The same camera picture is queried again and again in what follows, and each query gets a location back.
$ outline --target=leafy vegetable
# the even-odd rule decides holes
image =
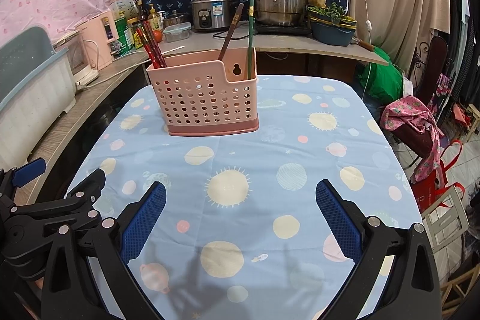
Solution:
[[[345,15],[346,10],[342,6],[337,5],[335,2],[332,2],[330,6],[324,8],[309,6],[308,11],[330,17],[333,24],[338,24],[341,19],[355,21],[353,18]]]

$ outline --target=white cable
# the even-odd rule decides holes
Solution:
[[[98,47],[98,44],[95,41],[92,41],[92,40],[82,40],[82,41],[87,41],[88,43],[94,43],[95,46],[97,47],[97,68],[96,68],[96,70],[98,71],[98,60],[99,60],[99,57],[100,57],[100,49]]]
[[[165,55],[166,53],[173,52],[173,51],[177,51],[178,49],[182,49],[182,48],[185,48],[185,45],[179,46],[179,47],[177,47],[177,48],[170,49],[170,50],[168,50],[168,51],[164,51],[164,52],[162,52],[162,54]],[[126,69],[124,69],[124,70],[122,70],[122,71],[119,71],[119,72],[117,72],[116,74],[114,74],[114,75],[112,75],[112,76],[109,76],[108,78],[103,79],[103,80],[100,80],[99,82],[94,83],[94,84],[91,84],[91,85],[89,85],[89,86],[79,86],[79,87],[80,87],[79,90],[80,90],[80,91],[81,91],[81,90],[87,90],[88,88],[92,88],[92,87],[98,86],[99,84],[102,84],[103,82],[106,82],[107,80],[110,80],[110,79],[112,79],[113,77],[116,77],[116,76],[118,76],[118,75],[123,74],[125,71],[128,71],[128,70],[131,69],[131,68],[138,67],[139,65],[148,63],[149,61],[151,61],[151,60],[150,60],[150,59],[147,59],[147,60],[145,60],[145,61],[142,61],[141,63],[137,63],[137,64],[134,64],[134,65],[131,65],[130,67],[127,67]]]
[[[265,54],[268,56],[268,57],[271,57],[272,59],[275,59],[275,60],[285,60],[287,57],[289,57],[289,54],[288,53],[285,53],[285,57],[275,57],[275,56],[272,56],[270,55],[268,52],[265,52]]]
[[[370,35],[370,32],[371,32],[371,22],[370,22],[370,19],[368,18],[368,5],[367,5],[367,0],[365,0],[365,11],[367,13],[367,20],[365,21],[365,25],[367,27],[367,31],[368,31],[368,42],[370,43],[371,45],[371,35]],[[363,100],[363,97],[365,96],[365,92],[367,90],[367,86],[368,86],[368,82],[370,80],[370,72],[371,72],[371,63],[370,63],[370,66],[369,66],[369,69],[368,69],[368,76],[367,76],[367,82],[365,83],[365,88],[363,89],[363,94],[361,96],[361,100]]]

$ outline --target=green bag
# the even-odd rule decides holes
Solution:
[[[382,104],[388,105],[403,96],[403,77],[402,73],[392,64],[390,57],[378,47],[375,47],[375,53],[388,62],[388,65],[370,63],[363,73],[357,75],[363,88],[367,83],[368,72],[370,69],[370,78],[366,93],[370,97],[378,99]]]

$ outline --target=red bag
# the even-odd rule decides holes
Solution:
[[[460,144],[460,151],[456,157],[454,157],[452,161],[445,166],[442,156],[447,148],[453,144]],[[423,213],[426,209],[428,209],[443,193],[445,193],[452,186],[460,188],[462,192],[465,193],[465,188],[458,182],[447,186],[448,180],[446,172],[452,168],[455,163],[457,163],[458,157],[462,152],[463,144],[460,140],[452,140],[449,146],[443,150],[440,156],[440,167],[436,170],[433,170],[431,174],[424,180],[411,185],[420,213]],[[445,205],[444,203],[441,203],[440,206],[444,206],[446,208],[451,207],[450,205]]]

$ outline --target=printed tablecloth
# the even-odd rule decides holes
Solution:
[[[257,90],[258,131],[184,138],[167,133],[152,86],[141,89],[70,186],[102,168],[106,185],[94,206],[105,218],[154,181],[165,185],[165,209],[128,266],[166,320],[316,319],[353,267],[316,205],[322,179],[388,226],[422,221],[400,164],[350,86],[259,76]],[[91,263],[109,311],[122,317]]]

